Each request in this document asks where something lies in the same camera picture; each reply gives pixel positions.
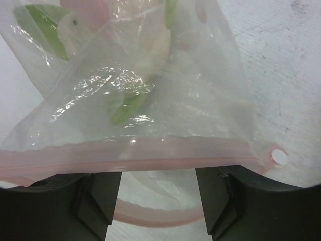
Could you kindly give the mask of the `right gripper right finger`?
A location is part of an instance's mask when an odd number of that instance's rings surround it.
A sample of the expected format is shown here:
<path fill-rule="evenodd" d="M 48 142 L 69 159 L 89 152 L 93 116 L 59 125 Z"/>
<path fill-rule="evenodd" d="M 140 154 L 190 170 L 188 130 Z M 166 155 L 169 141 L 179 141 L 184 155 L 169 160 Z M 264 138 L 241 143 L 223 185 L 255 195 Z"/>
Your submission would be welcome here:
<path fill-rule="evenodd" d="M 196 169 L 212 240 L 320 240 L 320 185 L 300 188 L 242 166 Z"/>

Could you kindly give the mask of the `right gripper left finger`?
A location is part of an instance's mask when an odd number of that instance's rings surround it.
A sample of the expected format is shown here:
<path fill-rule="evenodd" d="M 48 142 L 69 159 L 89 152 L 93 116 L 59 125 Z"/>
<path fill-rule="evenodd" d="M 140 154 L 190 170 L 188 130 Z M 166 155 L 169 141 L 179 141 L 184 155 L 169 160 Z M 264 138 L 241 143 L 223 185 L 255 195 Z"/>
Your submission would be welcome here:
<path fill-rule="evenodd" d="M 105 240 L 122 173 L 60 174 L 1 189 L 1 240 Z"/>

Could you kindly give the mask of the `clear zip top bag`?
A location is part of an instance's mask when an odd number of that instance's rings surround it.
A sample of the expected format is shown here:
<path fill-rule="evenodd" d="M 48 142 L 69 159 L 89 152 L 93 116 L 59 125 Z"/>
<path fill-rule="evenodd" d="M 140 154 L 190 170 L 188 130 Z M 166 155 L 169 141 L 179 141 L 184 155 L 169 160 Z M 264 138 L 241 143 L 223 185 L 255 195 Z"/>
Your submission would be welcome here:
<path fill-rule="evenodd" d="M 1 179 L 129 172 L 116 219 L 176 227 L 196 168 L 260 174 L 288 153 L 258 132 L 236 42 L 216 1 L 1 1 L 1 36 L 26 72 L 33 109 L 5 104 Z"/>

